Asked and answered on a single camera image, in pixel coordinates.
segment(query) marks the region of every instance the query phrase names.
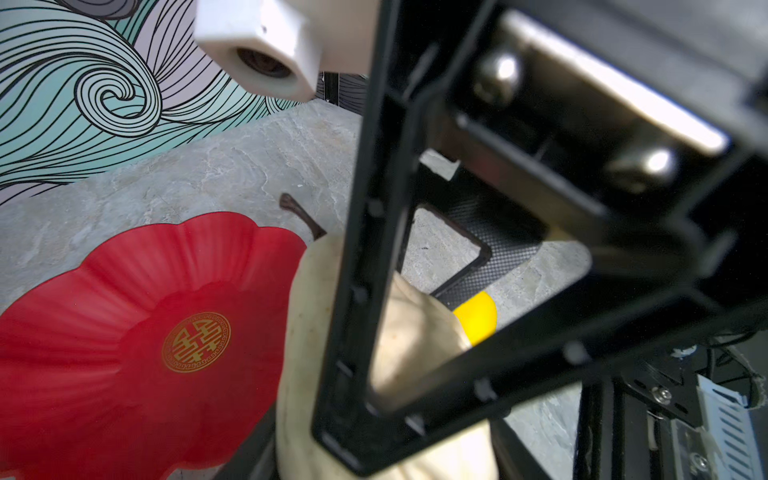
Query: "white plastic part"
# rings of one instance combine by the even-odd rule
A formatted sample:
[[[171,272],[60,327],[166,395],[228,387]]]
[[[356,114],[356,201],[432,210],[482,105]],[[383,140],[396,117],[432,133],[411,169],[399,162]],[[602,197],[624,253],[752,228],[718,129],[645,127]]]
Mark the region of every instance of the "white plastic part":
[[[197,0],[194,37],[247,91],[308,101],[321,70],[369,72],[378,13],[379,0]],[[254,71],[238,48],[275,58],[291,75]]]

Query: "black cable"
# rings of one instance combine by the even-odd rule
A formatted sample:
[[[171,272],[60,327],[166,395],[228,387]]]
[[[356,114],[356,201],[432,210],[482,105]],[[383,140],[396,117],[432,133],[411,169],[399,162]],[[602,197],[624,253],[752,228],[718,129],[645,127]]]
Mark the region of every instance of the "black cable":
[[[757,332],[750,332],[750,333],[744,333],[742,336],[740,336],[737,339],[728,340],[727,342],[722,343],[714,343],[712,345],[707,345],[708,349],[721,349],[725,346],[732,346],[736,345],[737,343],[746,342],[747,340],[751,339],[757,334]]]
[[[707,349],[707,374],[705,376],[714,382],[712,377],[715,376],[715,355],[712,349]]]

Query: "metal bolt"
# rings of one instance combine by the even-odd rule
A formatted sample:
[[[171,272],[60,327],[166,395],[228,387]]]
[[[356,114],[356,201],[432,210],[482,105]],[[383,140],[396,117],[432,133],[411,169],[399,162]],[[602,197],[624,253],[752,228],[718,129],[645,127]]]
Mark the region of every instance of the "metal bolt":
[[[696,452],[690,454],[690,464],[699,472],[708,472],[710,470],[709,461]]]
[[[655,386],[650,390],[650,393],[654,396],[654,400],[661,405],[669,405],[672,402],[672,392],[663,386]]]
[[[521,59],[506,46],[497,47],[480,58],[475,66],[475,95],[495,107],[506,107],[523,79]]]
[[[667,147],[629,147],[605,164],[608,180],[631,194],[666,187],[677,176],[677,156]]]

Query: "red plate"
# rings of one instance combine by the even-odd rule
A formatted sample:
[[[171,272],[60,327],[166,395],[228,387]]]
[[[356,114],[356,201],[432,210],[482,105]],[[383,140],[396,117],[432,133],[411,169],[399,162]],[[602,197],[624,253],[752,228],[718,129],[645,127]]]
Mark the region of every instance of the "red plate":
[[[275,401],[306,249],[229,212],[138,227],[0,316],[0,478],[225,462]]]

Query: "teal wave pattern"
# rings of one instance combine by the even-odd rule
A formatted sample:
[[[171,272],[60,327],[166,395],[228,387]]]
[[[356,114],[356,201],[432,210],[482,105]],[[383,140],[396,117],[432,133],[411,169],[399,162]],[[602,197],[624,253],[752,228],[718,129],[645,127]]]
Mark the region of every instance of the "teal wave pattern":
[[[0,2],[0,204],[296,104],[249,94],[194,44],[194,0],[112,3]]]

